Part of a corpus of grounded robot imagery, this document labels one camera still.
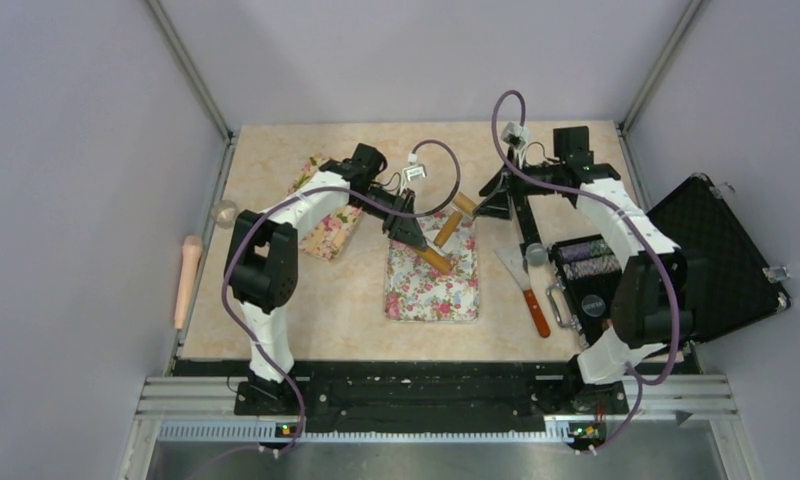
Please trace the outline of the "wooden double-ended rolling pin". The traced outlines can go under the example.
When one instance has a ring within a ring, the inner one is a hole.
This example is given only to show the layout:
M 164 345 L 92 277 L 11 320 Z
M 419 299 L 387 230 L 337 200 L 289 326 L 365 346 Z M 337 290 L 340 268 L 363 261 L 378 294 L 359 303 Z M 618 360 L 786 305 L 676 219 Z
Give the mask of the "wooden double-ended rolling pin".
M 472 222 L 475 218 L 477 204 L 462 192 L 457 193 L 451 204 L 453 212 L 449 215 L 446 222 L 438 230 L 430 230 L 425 234 L 427 248 L 424 250 L 414 249 L 414 252 L 437 272 L 447 275 L 452 270 L 452 264 L 444 252 L 444 248 L 455 246 L 456 241 L 452 237 L 458 231 L 459 226 L 465 222 Z

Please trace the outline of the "white dough piece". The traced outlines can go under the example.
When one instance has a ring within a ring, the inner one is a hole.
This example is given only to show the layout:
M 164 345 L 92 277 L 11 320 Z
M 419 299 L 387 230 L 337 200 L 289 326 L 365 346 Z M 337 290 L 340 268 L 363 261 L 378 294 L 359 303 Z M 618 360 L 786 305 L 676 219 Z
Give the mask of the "white dough piece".
M 432 238 L 432 246 L 442 256 L 458 255 L 459 251 L 464 245 L 463 240 L 458 233 L 452 234 L 441 244 L 437 243 L 436 240 L 436 237 Z

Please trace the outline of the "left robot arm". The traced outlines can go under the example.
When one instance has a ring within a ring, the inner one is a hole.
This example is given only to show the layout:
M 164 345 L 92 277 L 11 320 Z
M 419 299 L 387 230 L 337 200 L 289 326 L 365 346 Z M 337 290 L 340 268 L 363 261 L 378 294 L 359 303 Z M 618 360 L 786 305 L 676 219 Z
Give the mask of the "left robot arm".
M 248 379 L 273 413 L 290 410 L 297 397 L 286 379 L 294 365 L 286 305 L 298 285 L 302 239 L 329 214 L 352 205 L 380 219 L 388 239 L 421 251 L 428 247 L 413 194 L 391 193 L 377 184 L 386 165 L 375 147 L 358 144 L 350 158 L 321 165 L 277 205 L 261 213 L 245 210 L 236 219 L 222 296 L 233 297 L 241 310 L 233 317 L 251 342 Z

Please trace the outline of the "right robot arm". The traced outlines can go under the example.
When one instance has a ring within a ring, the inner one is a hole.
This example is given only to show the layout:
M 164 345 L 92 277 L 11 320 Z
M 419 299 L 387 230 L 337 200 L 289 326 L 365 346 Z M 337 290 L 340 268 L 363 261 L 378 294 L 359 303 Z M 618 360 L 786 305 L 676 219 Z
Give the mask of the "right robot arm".
M 514 123 L 492 133 L 505 178 L 491 181 L 491 186 L 525 196 L 567 198 L 598 228 L 622 269 L 610 326 L 576 356 L 579 374 L 562 385 L 565 404 L 588 412 L 602 400 L 602 385 L 634 372 L 649 355 L 666 350 L 675 359 L 704 300 L 707 262 L 686 253 L 653 224 L 614 167 L 595 163 L 587 127 L 555 130 L 555 159 L 542 164 L 522 160 L 527 133 L 524 125 Z

